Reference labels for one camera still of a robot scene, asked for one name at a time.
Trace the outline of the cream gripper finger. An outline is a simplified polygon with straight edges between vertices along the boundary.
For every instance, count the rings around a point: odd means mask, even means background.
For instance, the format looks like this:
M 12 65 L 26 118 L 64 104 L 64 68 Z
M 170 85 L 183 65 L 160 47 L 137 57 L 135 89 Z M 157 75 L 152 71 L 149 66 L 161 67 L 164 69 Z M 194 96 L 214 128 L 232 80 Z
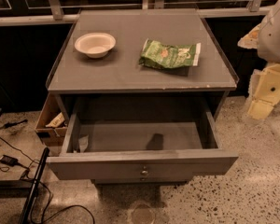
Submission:
M 237 46 L 243 49 L 257 49 L 259 42 L 259 28 L 260 25 L 258 24 L 238 41 Z
M 255 77 L 258 82 L 247 114 L 252 119 L 266 119 L 280 102 L 280 63 L 268 63 Z

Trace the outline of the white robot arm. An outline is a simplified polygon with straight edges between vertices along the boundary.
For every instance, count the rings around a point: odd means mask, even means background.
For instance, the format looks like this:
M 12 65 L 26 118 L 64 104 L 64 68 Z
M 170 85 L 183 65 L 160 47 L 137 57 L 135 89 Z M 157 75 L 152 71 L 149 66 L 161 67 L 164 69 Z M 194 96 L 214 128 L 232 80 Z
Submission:
M 247 110 L 252 119 L 266 119 L 280 102 L 280 0 L 260 24 L 238 41 L 238 46 L 256 49 L 258 56 L 267 62 L 250 79 L 251 103 Z

